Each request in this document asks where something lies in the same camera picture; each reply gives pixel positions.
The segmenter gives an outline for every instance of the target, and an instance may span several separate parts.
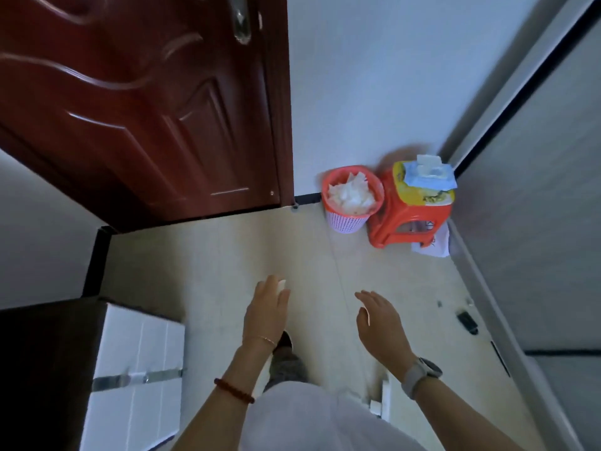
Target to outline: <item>stool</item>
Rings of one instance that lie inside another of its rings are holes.
[[[421,191],[423,189],[410,187],[403,181],[403,163],[395,163],[380,176],[384,186],[384,204],[379,212],[367,220],[369,240],[376,248],[401,242],[420,242],[421,246],[429,246],[440,226],[451,214],[455,200],[454,190],[441,192],[435,197],[424,197]],[[428,205],[429,200],[438,200],[438,205]],[[417,221],[432,222],[432,225],[424,232],[398,231],[402,225]]]

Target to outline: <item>red-brown door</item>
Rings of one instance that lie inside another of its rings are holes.
[[[257,17],[244,45],[230,15],[0,0],[0,124],[119,230],[278,204]]]

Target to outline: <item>black shoe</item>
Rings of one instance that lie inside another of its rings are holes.
[[[278,348],[285,348],[285,347],[292,349],[292,340],[290,339],[290,336],[288,335],[288,333],[286,331],[284,331],[282,333],[282,336],[280,337],[280,341],[278,342],[277,346],[274,349],[274,353],[277,351]]]

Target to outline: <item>hand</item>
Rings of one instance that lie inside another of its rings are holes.
[[[393,305],[376,292],[361,291],[355,293],[355,297],[365,306],[357,315],[361,343],[402,382],[417,356],[411,351],[401,317]]]
[[[284,332],[288,317],[288,299],[290,290],[278,291],[278,278],[269,275],[266,281],[260,281],[255,288],[255,295],[246,309],[244,316],[243,345],[267,348],[267,355],[274,349],[273,345],[261,337],[277,343]]]

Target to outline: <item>gray pants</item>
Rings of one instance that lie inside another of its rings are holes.
[[[282,347],[274,352],[269,367],[269,382],[265,391],[274,387],[282,381],[301,381],[309,383],[309,373],[301,359],[292,353],[292,348]]]

